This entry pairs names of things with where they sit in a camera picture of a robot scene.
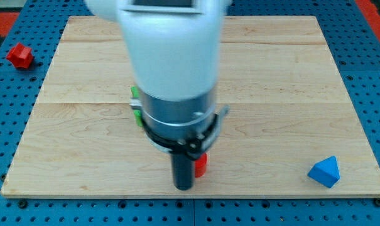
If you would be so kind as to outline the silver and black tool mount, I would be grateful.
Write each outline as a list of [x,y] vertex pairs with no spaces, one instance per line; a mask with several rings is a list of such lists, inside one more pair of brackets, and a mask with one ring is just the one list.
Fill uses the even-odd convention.
[[151,144],[168,154],[197,160],[217,140],[230,107],[216,112],[215,90],[180,101],[167,101],[140,88],[143,130]]

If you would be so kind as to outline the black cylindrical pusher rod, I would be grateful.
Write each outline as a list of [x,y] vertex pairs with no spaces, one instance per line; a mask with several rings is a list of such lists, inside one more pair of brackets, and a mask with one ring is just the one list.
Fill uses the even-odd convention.
[[179,190],[189,190],[194,184],[195,163],[184,154],[171,155],[173,184]]

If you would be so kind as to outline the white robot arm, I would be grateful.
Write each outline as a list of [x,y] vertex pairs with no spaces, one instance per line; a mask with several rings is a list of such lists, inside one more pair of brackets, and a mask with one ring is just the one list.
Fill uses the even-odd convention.
[[151,143],[168,153],[174,186],[188,190],[195,162],[220,134],[228,106],[216,108],[220,35],[228,1],[86,0],[117,22],[134,70],[131,107]]

